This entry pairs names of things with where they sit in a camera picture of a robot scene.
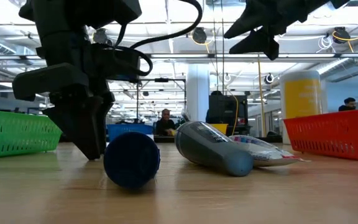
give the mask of white pillar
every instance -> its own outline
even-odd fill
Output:
[[[209,64],[189,64],[186,100],[191,120],[205,121],[209,108]]]
[[[292,72],[280,77],[282,119],[321,114],[320,74],[314,70]],[[283,143],[290,144],[283,125]]]

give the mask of blue cylinder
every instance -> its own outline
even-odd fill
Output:
[[[160,150],[145,134],[124,133],[107,146],[103,164],[115,184],[139,189],[155,177],[160,166]]]

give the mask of yellow container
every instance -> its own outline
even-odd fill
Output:
[[[226,134],[227,124],[210,124],[212,127],[218,129],[223,134]]]

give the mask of blue bin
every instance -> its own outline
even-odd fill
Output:
[[[121,134],[133,131],[142,134],[153,134],[153,127],[145,124],[109,124],[107,129],[110,142]]]

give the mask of ceiling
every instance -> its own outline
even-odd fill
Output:
[[[0,0],[0,44],[3,44],[9,49],[15,49],[17,53],[25,52],[25,54],[33,55],[35,54],[35,48],[40,47],[40,41],[34,23],[18,16],[19,6],[24,2],[23,0]],[[241,15],[245,4],[224,5],[222,11],[219,3],[215,5],[213,10],[211,6],[207,6],[204,1],[200,0],[199,2],[204,10],[203,19],[199,27],[204,28],[208,36],[208,45],[196,44],[191,38],[191,34],[189,34],[172,40],[147,44],[139,47],[138,50],[149,54],[221,54],[223,52],[226,54],[234,44],[247,35],[244,34],[243,36],[230,40],[222,38],[224,31],[228,30],[231,24]],[[188,27],[196,17],[196,10],[193,6],[176,0],[140,0],[140,5],[143,14],[127,26],[126,34],[121,45],[128,47],[142,39],[177,32]],[[332,7],[327,4],[315,12],[312,12],[306,22],[296,22],[288,27],[286,34],[276,37],[276,40],[280,44],[280,53],[323,54],[351,52],[348,44],[332,43],[331,37],[323,39],[326,34],[332,34],[334,27],[345,27],[352,39],[358,38],[358,7],[345,6],[334,11]],[[120,28],[120,25],[116,23],[105,27],[107,30],[106,33],[112,41],[117,39]],[[95,30],[89,28],[88,32],[90,37],[92,37]],[[357,53],[358,39],[351,41],[351,44]],[[155,59],[153,61],[154,69],[146,78],[186,78],[188,64],[196,63],[194,59],[191,58],[184,60],[166,58]],[[222,85],[221,82],[216,81],[216,74],[222,74],[223,64],[224,78],[228,88],[253,89],[259,87],[259,79],[257,79],[259,66],[256,59],[233,60],[225,63],[218,62],[218,64],[210,60],[204,63],[209,63],[211,89],[216,89],[217,86],[221,87]],[[329,65],[329,63],[330,61],[327,61],[324,63],[324,66]],[[0,60],[0,69],[10,74],[11,76],[9,78],[25,70],[44,66],[45,62],[42,60],[34,61],[32,65]],[[302,62],[301,60],[266,62],[264,60],[264,62],[260,63],[262,75],[271,73],[276,77],[286,72],[313,67],[318,68],[319,66],[321,67],[323,65],[320,64],[319,58],[317,57],[315,60],[308,62]],[[141,69],[147,70],[147,64],[142,65]],[[122,102],[120,103],[120,108],[115,109],[117,113],[122,113],[124,109],[127,112],[128,108],[136,107],[135,101],[133,100],[133,98],[136,99],[136,92],[123,92],[123,89],[135,90],[134,85],[125,82],[113,82],[110,84],[110,87],[115,91],[117,101]],[[150,91],[149,96],[144,96],[141,93],[140,98],[144,100],[141,114],[155,114],[156,111],[162,108],[172,109],[173,113],[179,113],[183,107],[183,99],[185,97],[181,90],[183,87],[183,82],[149,82],[143,87],[144,90],[170,89],[177,91]],[[156,101],[153,103],[152,100],[147,101],[145,99],[171,99],[171,101],[166,105],[164,103],[158,104]]]

